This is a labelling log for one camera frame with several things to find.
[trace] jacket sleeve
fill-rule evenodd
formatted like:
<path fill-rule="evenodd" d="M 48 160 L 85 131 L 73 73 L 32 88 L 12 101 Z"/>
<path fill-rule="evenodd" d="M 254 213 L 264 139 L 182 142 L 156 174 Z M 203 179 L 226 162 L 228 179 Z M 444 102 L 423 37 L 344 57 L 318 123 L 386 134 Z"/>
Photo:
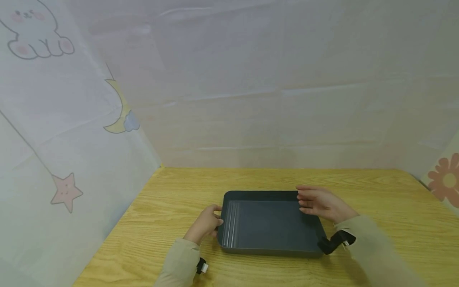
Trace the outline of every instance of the jacket sleeve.
<path fill-rule="evenodd" d="M 154 287 L 189 287 L 199 263 L 199 246 L 177 238 L 170 248 Z"/>
<path fill-rule="evenodd" d="M 360 215 L 336 225 L 356 237 L 348 246 L 373 287 L 427 286 L 397 254 L 386 235 L 367 216 Z"/>

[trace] flower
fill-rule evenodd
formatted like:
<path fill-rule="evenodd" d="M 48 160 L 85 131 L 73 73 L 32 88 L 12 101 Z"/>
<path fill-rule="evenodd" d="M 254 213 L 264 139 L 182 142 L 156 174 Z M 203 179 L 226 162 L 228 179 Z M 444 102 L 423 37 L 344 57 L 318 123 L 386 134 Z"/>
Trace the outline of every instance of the flower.
<path fill-rule="evenodd" d="M 437 171 L 430 171 L 427 175 L 432 179 L 428 187 L 440 201 L 447 198 L 454 207 L 459 208 L 459 153 L 453 154 L 451 161 L 439 159 L 435 169 Z"/>

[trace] yellow moon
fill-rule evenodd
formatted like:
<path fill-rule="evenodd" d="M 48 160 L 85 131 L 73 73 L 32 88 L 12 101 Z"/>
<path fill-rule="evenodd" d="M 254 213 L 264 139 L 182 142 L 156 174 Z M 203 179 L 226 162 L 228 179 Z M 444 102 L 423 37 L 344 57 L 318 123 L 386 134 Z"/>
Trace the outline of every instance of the yellow moon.
<path fill-rule="evenodd" d="M 131 108 L 129 107 L 126 99 L 124 98 L 124 95 L 121 92 L 118 83 L 113 79 L 106 79 L 105 81 L 109 83 L 110 86 L 113 87 L 113 89 L 115 89 L 116 93 L 118 94 L 121 100 L 122 108 L 121 108 L 121 114 L 119 115 L 119 118 L 116 120 L 116 122 L 104 127 L 104 129 L 108 132 L 119 134 L 119 133 L 126 131 L 126 128 L 124 127 L 124 121 L 126 120 L 126 116 L 131 111 Z"/>

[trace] plastic tray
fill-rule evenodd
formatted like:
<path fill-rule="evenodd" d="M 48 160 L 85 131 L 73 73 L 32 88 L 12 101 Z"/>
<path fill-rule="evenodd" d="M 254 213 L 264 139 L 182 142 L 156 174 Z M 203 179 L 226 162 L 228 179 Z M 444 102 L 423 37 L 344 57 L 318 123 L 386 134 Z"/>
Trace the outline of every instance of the plastic tray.
<path fill-rule="evenodd" d="M 317 258 L 325 231 L 299 210 L 297 191 L 228 191 L 218 243 L 229 253 Z"/>

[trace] wood grain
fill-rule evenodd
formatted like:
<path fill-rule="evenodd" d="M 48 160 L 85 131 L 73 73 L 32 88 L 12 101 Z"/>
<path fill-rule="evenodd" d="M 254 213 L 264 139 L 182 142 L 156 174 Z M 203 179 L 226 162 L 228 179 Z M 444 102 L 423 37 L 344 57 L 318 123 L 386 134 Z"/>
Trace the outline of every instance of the wood grain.
<path fill-rule="evenodd" d="M 400 170 L 373 169 L 173 169 L 160 168 L 145 185 L 76 287 L 150 287 L 176 237 L 200 211 L 221 204 L 229 190 L 294 190 L 296 184 L 326 186 L 371 216 L 401 256 L 430 286 L 457 285 L 459 219 L 416 179 Z M 333 225 L 322 222 L 330 236 Z M 367 286 L 343 248 L 320 259 L 223 253 L 206 239 L 209 271 L 194 286 Z"/>

